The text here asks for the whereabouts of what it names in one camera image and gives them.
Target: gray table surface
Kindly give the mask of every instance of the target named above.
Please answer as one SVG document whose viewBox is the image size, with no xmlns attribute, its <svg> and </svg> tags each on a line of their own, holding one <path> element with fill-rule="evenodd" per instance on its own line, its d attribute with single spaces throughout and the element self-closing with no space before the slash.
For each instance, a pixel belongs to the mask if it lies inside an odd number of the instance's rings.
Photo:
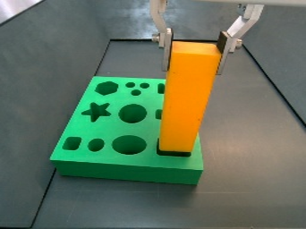
<svg viewBox="0 0 306 229">
<path fill-rule="evenodd" d="M 111 42 L 96 75 L 163 78 L 151 42 Z M 306 227 L 306 131 L 247 52 L 200 127 L 198 186 L 55 175 L 35 227 Z"/>
</svg>

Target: orange block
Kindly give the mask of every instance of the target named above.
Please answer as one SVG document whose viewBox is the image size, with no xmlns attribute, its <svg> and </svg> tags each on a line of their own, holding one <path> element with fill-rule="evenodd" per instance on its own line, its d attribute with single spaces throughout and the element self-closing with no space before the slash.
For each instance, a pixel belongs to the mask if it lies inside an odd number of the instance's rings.
<svg viewBox="0 0 306 229">
<path fill-rule="evenodd" d="M 172 43 L 159 149 L 191 152 L 220 62 L 212 44 Z"/>
</svg>

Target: green foam block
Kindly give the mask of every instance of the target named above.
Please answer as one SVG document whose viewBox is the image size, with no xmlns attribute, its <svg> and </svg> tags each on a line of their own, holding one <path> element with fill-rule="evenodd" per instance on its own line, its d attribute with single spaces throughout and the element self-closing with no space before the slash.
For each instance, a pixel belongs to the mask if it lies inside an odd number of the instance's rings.
<svg viewBox="0 0 306 229">
<path fill-rule="evenodd" d="M 190 157 L 160 156 L 164 80 L 93 77 L 51 161 L 61 175 L 198 184 L 199 138 Z"/>
</svg>

